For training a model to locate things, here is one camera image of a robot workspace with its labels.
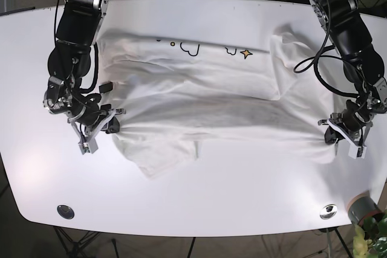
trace white table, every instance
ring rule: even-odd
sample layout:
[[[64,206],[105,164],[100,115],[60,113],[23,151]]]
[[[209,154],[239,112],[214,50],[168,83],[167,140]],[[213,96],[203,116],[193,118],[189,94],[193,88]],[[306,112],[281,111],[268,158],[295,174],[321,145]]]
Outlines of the white table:
[[[385,116],[372,128],[365,160],[349,158],[344,141],[339,157],[325,165],[268,160],[252,142],[208,141],[197,162],[149,181],[108,135],[97,137],[94,155],[82,156],[65,116],[42,106],[53,19],[53,8],[0,18],[0,151],[18,209],[29,221],[125,234],[239,236],[349,224],[344,206],[352,197],[370,190],[379,200],[387,176]],[[387,61],[387,21],[363,19]],[[281,26],[315,48],[324,38],[311,7],[251,0],[112,1],[100,36],[118,29],[268,50]],[[58,215],[61,204],[72,207],[74,219]],[[328,204],[339,211],[323,221],[319,213]]]

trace metal bracket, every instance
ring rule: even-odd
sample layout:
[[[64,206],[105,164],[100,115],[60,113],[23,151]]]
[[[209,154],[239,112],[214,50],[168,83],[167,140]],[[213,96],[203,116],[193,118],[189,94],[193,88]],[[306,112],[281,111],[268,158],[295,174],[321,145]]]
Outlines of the metal bracket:
[[[71,122],[71,127],[73,127],[74,131],[80,138],[80,141],[78,142],[80,151],[82,152],[82,155],[85,153],[94,153],[98,150],[98,145],[96,141],[96,136],[98,133],[102,130],[102,128],[110,122],[110,120],[113,119],[115,116],[116,110],[112,109],[109,111],[109,114],[98,124],[96,128],[94,128],[92,131],[86,130],[85,135],[82,135],[82,133],[79,131],[76,123],[73,121]]]
[[[387,82],[384,77],[380,78],[374,85],[379,95],[380,101],[387,106]]]
[[[333,130],[337,131],[338,133],[340,133],[350,144],[350,151],[348,153],[348,155],[351,157],[351,158],[365,158],[365,154],[366,154],[366,151],[367,151],[367,147],[365,146],[365,140],[368,136],[368,132],[372,126],[372,122],[369,122],[367,125],[366,125],[366,128],[365,128],[365,132],[363,134],[363,144],[360,145],[359,144],[359,141],[356,141],[350,134],[348,134],[347,132],[345,132],[345,130],[343,130],[340,126],[338,126],[336,123],[335,123],[335,120],[330,118],[327,120],[327,124],[333,128]]]

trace round metal plate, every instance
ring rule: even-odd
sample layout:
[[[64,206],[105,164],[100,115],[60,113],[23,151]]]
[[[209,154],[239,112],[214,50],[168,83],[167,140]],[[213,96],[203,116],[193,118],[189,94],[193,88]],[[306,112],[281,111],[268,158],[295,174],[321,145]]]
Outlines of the round metal plate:
[[[73,209],[67,205],[58,205],[57,211],[64,219],[71,220],[74,217]]]
[[[320,211],[320,218],[323,220],[327,220],[332,218],[337,213],[336,205],[327,205]]]

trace white cloth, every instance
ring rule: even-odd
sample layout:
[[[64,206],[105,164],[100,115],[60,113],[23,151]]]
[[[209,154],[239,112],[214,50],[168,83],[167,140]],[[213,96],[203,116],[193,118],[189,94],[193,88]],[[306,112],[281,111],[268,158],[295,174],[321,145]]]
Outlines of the white cloth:
[[[117,33],[99,49],[100,77],[114,82],[104,102],[127,111],[113,140],[150,178],[196,160],[210,138],[269,142],[317,163],[335,156],[317,125],[333,95],[312,70],[293,73],[314,53],[291,33],[273,35],[270,52]]]

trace green plant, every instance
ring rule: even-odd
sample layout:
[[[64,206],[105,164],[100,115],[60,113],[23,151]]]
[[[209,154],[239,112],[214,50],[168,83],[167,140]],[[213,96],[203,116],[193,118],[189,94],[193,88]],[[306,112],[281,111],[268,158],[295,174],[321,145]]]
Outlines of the green plant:
[[[355,225],[354,258],[387,258],[387,214],[380,222],[369,217],[363,228]]]

